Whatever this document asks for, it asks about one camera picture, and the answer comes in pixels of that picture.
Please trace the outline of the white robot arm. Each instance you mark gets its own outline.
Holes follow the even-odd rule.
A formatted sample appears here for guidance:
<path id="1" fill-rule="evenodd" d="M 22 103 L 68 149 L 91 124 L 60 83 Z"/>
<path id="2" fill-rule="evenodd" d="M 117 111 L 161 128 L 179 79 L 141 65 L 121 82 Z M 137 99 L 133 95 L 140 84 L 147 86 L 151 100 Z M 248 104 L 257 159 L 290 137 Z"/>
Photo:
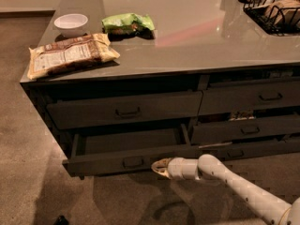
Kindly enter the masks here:
<path id="1" fill-rule="evenodd" d="M 198 159 L 163 158 L 154 162 L 151 169 L 169 179 L 221 181 L 267 225 L 300 225 L 300 198 L 289 204 L 232 172 L 212 155 L 204 154 Z"/>

